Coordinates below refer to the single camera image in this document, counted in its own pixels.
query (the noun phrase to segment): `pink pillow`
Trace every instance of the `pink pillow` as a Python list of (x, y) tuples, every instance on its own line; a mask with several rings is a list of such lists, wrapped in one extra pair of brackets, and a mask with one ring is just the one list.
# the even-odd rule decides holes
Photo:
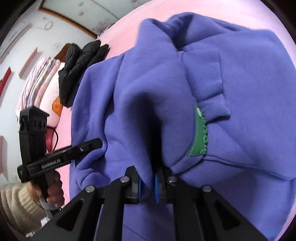
[(62, 112), (62, 104), (59, 100), (59, 70), (65, 66), (61, 63), (58, 70), (49, 82), (46, 91), (40, 101), (39, 109), (49, 114), (47, 125), (56, 128)]
[[(71, 108), (63, 108), (61, 113), (61, 119), (57, 125), (56, 132), (59, 135), (59, 141), (57, 143), (56, 150), (71, 145)], [(54, 134), (52, 138), (52, 148), (54, 147), (56, 140), (57, 138)], [(57, 171), (61, 175), (61, 180), (63, 182), (62, 189), (64, 191), (65, 204), (67, 204), (70, 201), (69, 165), (58, 168)]]

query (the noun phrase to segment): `pink bedsheet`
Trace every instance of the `pink bedsheet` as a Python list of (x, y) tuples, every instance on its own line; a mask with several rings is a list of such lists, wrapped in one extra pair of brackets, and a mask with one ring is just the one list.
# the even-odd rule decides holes
[[(140, 23), (146, 18), (160, 21), (182, 12), (195, 12), (205, 16), (235, 23), (252, 29), (272, 30), (282, 41), (296, 66), (296, 45), (280, 20), (260, 0), (152, 0), (135, 9), (108, 29), (100, 40), (102, 44), (110, 45), (107, 58), (117, 56), (135, 45)], [(71, 110), (63, 108), (60, 122), (57, 126), (59, 142), (57, 149), (70, 145)], [(63, 181), (66, 203), (69, 201), (69, 167), (59, 169)], [(296, 214), (296, 204), (293, 206), (281, 237)]]

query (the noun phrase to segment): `green patch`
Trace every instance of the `green patch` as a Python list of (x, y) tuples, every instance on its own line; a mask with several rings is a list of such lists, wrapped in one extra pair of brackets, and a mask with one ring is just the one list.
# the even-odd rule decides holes
[(193, 146), (189, 152), (189, 156), (204, 155), (207, 153), (207, 126), (205, 115), (200, 108), (194, 104), (195, 110), (195, 137)]

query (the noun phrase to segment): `folded blanket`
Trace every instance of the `folded blanket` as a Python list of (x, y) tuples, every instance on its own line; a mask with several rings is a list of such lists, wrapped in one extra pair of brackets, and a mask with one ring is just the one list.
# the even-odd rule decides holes
[(27, 107), (27, 103), (29, 101), (29, 97), (31, 95), (31, 92), (40, 79), (40, 76), (42, 76), (42, 73), (44, 69), (46, 68), (48, 62), (50, 61), (50, 57), (39, 59), (37, 64), (32, 69), (30, 75), (28, 76), (25, 85), (23, 87), (23, 90), (21, 92), (19, 101), (17, 103), (17, 106), (15, 108), (15, 113), (17, 115), (17, 120), (20, 117), (20, 111), (25, 109)]
[(143, 21), (134, 48), (82, 79), (72, 144), (98, 137), (103, 147), (72, 162), (70, 196), (134, 165), (146, 198), (125, 206), (123, 240), (174, 240), (171, 208), (148, 195), (163, 162), (190, 185), (212, 185), (274, 239), (295, 199), (295, 79), (270, 31), (193, 13)]
[(46, 88), (42, 88), (42, 86), (44, 85), (45, 79), (47, 78), (48, 74), (50, 73), (51, 69), (53, 68), (54, 63), (55, 63), (55, 60), (50, 59), (48, 61), (47, 65), (45, 66), (44, 70), (41, 72), (40, 76), (37, 78), (37, 81), (34, 83), (32, 90), (28, 96), (27, 108), (30, 106), (33, 106), (34, 101), (35, 101), (40, 89), (46, 90)]

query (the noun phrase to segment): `screw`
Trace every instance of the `screw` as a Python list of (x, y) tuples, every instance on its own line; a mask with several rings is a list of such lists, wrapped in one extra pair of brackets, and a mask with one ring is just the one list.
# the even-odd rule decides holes
[(120, 181), (121, 181), (122, 183), (127, 183), (127, 182), (129, 182), (129, 177), (126, 177), (126, 176), (121, 177), (121, 178), (120, 178)]
[(169, 183), (175, 183), (177, 181), (177, 178), (174, 176), (168, 177), (168, 182)]
[(94, 186), (87, 186), (86, 188), (85, 188), (85, 191), (87, 191), (87, 192), (93, 192), (94, 190), (95, 190), (96, 188), (94, 187)]
[(202, 187), (202, 190), (203, 190), (204, 192), (211, 192), (212, 188), (211, 188), (209, 185), (204, 185), (204, 186)]

